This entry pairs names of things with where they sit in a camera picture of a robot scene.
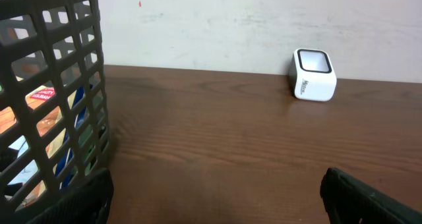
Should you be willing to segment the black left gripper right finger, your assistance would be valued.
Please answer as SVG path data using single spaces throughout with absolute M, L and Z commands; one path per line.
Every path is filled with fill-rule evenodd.
M 320 197 L 331 224 L 421 224 L 421 213 L 336 167 L 327 169 Z

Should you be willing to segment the yellow chips snack bag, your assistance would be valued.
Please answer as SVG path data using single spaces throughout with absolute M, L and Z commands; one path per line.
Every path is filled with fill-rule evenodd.
M 49 101 L 55 96 L 55 88 L 50 86 L 40 86 L 25 96 L 26 104 L 31 110 L 35 110 L 45 102 Z M 84 88 L 79 87 L 67 98 L 67 104 L 72 109 L 75 107 L 85 96 Z M 82 109 L 73 119 L 75 128 L 78 128 L 89 116 L 86 108 Z M 60 107 L 56 107 L 47 113 L 41 119 L 36 127 L 40 136 L 45 136 L 51 129 L 53 129 L 63 119 L 63 112 Z M 4 134 L 12 126 L 17 124 L 17 118 L 11 107 L 6 107 L 1 111 L 1 134 Z M 63 129 L 48 145 L 45 146 L 45 154 L 48 158 L 53 157 L 70 138 L 69 133 Z M 25 136 L 20 135 L 17 139 L 12 141 L 6 148 L 1 149 L 1 171 L 9 168 L 17 159 L 25 154 L 29 149 L 29 145 Z M 57 177 L 62 173 L 68 163 L 74 158 L 75 153 L 72 149 L 68 149 L 65 155 L 53 166 L 53 174 Z M 6 201 L 11 201 L 16 193 L 39 172 L 39 166 L 35 160 L 31 160 L 21 171 L 9 181 L 3 194 Z M 69 185 L 75 175 L 78 174 L 78 168 L 73 167 L 67 176 L 60 182 L 59 188 L 65 188 Z M 29 194 L 21 201 L 18 210 L 33 204 L 44 192 L 47 190 L 45 182 L 40 181 Z

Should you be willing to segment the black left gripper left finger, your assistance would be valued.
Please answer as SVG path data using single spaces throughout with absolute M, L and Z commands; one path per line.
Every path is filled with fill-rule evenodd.
M 113 198 L 109 169 L 101 168 L 87 181 L 67 191 L 57 200 L 43 200 L 31 207 L 27 223 L 103 224 L 107 222 Z

